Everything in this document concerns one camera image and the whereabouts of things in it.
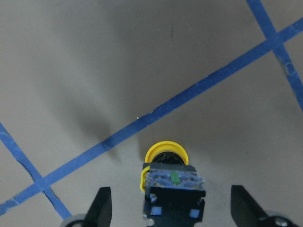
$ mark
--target blue tape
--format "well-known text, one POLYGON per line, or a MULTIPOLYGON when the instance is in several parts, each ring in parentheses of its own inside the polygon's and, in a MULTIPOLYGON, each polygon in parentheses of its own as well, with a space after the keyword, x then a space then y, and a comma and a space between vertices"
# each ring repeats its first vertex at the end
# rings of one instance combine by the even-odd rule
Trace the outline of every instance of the blue tape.
MULTIPOLYGON (((9 133, 6 131, 6 129, 3 127, 1 123, 0 123, 0 140, 11 152, 13 157, 28 171, 34 182, 42 178, 42 176, 39 174, 37 169, 29 161, 29 159, 22 152, 20 147, 17 145, 14 139, 9 135, 9 133)), ((45 187, 43 189, 43 192, 45 193, 49 201, 52 203, 55 210, 63 219, 66 219, 71 216, 71 213, 67 210, 64 204, 55 196, 55 194, 49 187, 45 187)), ((6 213, 10 208, 19 205, 20 201, 22 200, 16 200, 16 198, 13 198, 9 201, 6 201, 5 206, 0 205, 0 215, 6 213)))
MULTIPOLYGON (((271 22, 265 8, 260 0, 247 0, 247 3, 254 14, 263 34, 268 39, 276 34, 275 27, 271 22)), ((303 111, 303 84, 299 74, 294 68, 292 61, 283 45, 274 49, 274 54, 283 66, 290 87, 294 91, 296 99, 303 111)))
POLYGON ((258 46, 254 47, 253 49, 249 50, 248 52, 241 55, 240 57, 236 58, 225 67, 215 71, 214 73, 210 74, 209 76, 195 83, 191 87, 182 91, 175 97, 171 98, 164 104, 157 107, 152 113, 149 113, 139 118, 135 122, 127 125, 120 131, 110 136, 105 141, 88 149, 81 155, 77 156, 76 158, 67 162, 63 166, 54 170, 47 176, 38 179, 34 184, 27 187, 25 190, 23 190, 18 195, 16 195, 14 197, 14 201, 10 200, 10 201, 6 201, 3 204, 0 204, 1 210, 5 210, 5 208, 9 205, 9 203, 15 202, 16 204, 20 204, 25 200, 29 199, 31 196, 34 196, 35 194, 45 190, 46 188, 50 187, 50 185, 52 185, 53 183, 61 180, 62 178, 72 173, 76 169, 80 168, 81 166, 85 165, 86 163, 98 157, 99 155, 105 153, 106 151, 110 150, 111 148, 123 142, 124 140, 131 137, 132 135, 138 133, 140 130, 154 123, 158 119, 172 112, 174 109, 180 107, 184 103, 193 99, 194 97, 201 94, 202 92, 208 90, 209 88, 221 82, 222 80, 228 78, 233 73, 241 70, 245 66, 249 65, 250 63, 257 60, 258 58, 265 55, 266 53, 279 47, 284 42, 293 38, 294 36, 296 36, 302 31, 303 31, 303 18, 294 22, 287 28, 283 29, 281 32, 273 35, 272 37, 262 42, 258 46))

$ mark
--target concrete floor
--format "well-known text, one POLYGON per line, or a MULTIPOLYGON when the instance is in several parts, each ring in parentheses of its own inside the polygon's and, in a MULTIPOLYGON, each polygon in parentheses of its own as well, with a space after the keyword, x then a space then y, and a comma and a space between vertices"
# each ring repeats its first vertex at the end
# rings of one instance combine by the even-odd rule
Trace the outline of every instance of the concrete floor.
MULTIPOLYGON (((301 0, 263 0, 277 31, 301 0)), ((3 0, 0 121, 42 176, 265 40, 242 0, 3 0)), ((285 43, 303 76, 303 34, 285 43)), ((303 226, 303 114, 272 52, 52 185, 72 215, 111 186, 113 227, 145 226, 140 172, 173 140, 205 179, 197 227, 234 227, 230 187, 303 226)), ((0 143, 0 203, 33 183, 0 143)), ((38 194, 0 226, 58 227, 38 194)))

